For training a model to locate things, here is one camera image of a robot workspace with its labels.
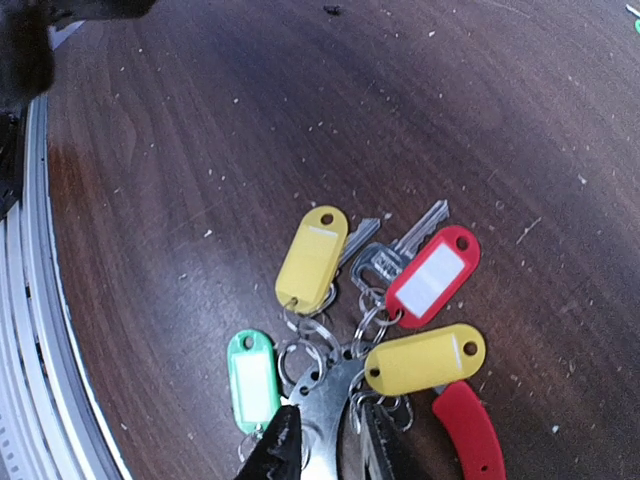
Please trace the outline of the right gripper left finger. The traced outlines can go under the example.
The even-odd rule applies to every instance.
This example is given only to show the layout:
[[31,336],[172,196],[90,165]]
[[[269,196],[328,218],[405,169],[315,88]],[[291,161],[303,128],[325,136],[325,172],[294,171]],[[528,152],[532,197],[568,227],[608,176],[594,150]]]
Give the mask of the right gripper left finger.
[[274,415],[235,479],[300,480],[301,472],[300,409],[284,405]]

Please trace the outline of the metal keyring with red handle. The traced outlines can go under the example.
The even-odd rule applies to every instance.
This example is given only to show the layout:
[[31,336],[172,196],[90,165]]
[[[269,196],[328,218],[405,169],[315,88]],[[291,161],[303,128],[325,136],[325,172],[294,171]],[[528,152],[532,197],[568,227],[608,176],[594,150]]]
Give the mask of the metal keyring with red handle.
[[[324,377],[309,368],[293,387],[289,402],[300,409],[302,423],[301,479],[338,479],[339,443],[350,426],[361,433],[365,404],[381,405],[400,434],[408,430],[414,414],[408,399],[386,406],[372,393],[351,393],[350,383],[360,372],[360,360],[344,360]],[[447,432],[466,479],[503,479],[504,457],[493,423],[471,387],[464,381],[436,390],[432,412]],[[362,476],[361,445],[356,462]]]

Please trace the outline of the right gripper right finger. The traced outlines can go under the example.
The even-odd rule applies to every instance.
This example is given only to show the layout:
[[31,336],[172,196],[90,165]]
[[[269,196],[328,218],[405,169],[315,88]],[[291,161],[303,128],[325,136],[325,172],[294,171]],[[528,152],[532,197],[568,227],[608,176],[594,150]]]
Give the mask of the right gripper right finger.
[[425,471],[401,442],[399,431],[381,405],[365,404],[361,412],[362,478],[424,479]]

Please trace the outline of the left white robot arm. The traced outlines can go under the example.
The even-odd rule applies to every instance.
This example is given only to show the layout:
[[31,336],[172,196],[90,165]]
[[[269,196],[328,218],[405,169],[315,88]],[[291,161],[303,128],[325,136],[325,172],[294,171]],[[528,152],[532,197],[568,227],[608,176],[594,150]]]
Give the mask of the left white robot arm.
[[22,196],[24,131],[31,101],[55,77],[50,30],[82,21],[135,19],[152,1],[69,0],[1,3],[1,216]]

